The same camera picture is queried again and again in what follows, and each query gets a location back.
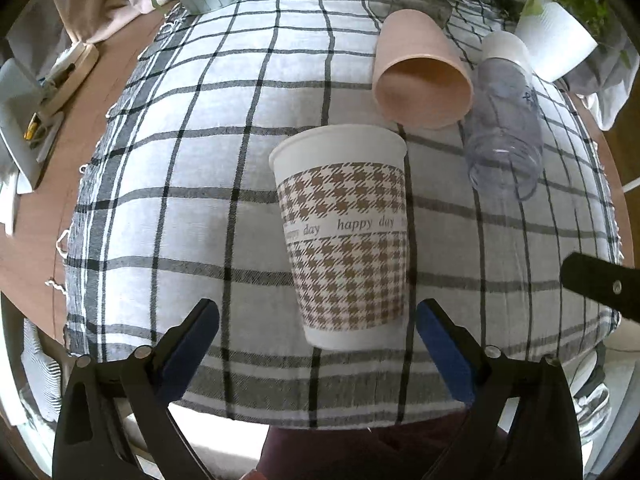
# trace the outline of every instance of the plaid tablecloth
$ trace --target plaid tablecloth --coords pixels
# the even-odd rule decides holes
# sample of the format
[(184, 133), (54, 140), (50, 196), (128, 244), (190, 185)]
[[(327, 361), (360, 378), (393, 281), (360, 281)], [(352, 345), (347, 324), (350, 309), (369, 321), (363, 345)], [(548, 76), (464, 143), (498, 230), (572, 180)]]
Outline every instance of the plaid tablecloth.
[[(504, 27), (451, 0), (445, 33), (473, 67)], [(140, 57), (81, 182), (70, 233), (67, 335), (99, 360), (154, 344), (200, 298), (220, 332), (182, 403), (242, 420), (364, 427), (439, 416), (454, 402), (413, 317), (384, 351), (304, 338), (268, 155), (322, 124), (378, 124), (407, 141), (410, 306), (435, 298), (482, 344), (568, 360), (618, 314), (562, 290), (572, 251), (617, 261), (604, 174), (576, 112), (536, 82), (545, 171), (528, 202), (478, 196), (458, 125), (385, 121), (370, 93), (381, 23), (366, 0), (242, 0), (163, 30)]]

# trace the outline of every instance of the silver screw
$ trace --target silver screw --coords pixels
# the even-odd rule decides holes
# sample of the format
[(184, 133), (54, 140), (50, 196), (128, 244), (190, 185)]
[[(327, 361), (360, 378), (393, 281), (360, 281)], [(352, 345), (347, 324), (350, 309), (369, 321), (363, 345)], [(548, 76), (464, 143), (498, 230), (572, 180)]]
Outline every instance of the silver screw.
[(82, 355), (76, 360), (78, 368), (86, 368), (89, 364), (91, 364), (91, 358), (88, 355)]
[(133, 355), (136, 356), (136, 359), (144, 359), (145, 357), (149, 357), (151, 355), (151, 346), (139, 346), (136, 348), (136, 351), (133, 352)]
[(484, 347), (484, 355), (491, 359), (497, 359), (502, 355), (502, 352), (497, 346), (488, 345)]

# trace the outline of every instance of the cup base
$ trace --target cup base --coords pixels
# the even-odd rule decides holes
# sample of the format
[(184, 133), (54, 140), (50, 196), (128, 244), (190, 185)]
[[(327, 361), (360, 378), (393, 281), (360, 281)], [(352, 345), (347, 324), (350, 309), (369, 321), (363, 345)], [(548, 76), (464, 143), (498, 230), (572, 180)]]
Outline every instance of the cup base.
[(385, 350), (396, 348), (399, 340), (404, 340), (404, 316), (373, 328), (362, 330), (318, 330), (304, 326), (306, 341), (322, 350), (355, 352), (358, 350)]

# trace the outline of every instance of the water bottle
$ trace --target water bottle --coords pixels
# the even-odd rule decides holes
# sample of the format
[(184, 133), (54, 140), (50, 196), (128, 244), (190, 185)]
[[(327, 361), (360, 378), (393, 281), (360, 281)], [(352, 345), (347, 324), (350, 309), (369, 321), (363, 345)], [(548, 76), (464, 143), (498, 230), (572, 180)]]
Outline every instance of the water bottle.
[(483, 195), (527, 200), (543, 169), (527, 47), (513, 34), (492, 32), (482, 43), (473, 80), (474, 104), (463, 127), (471, 184)]

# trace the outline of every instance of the maroon pants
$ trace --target maroon pants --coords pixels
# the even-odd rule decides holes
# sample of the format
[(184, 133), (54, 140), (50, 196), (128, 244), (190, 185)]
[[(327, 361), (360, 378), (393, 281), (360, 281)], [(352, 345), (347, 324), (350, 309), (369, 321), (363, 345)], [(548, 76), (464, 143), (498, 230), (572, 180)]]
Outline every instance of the maroon pants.
[[(450, 444), (466, 412), (372, 430), (270, 428), (258, 471), (267, 480), (420, 480)], [(506, 444), (499, 431), (491, 468)]]

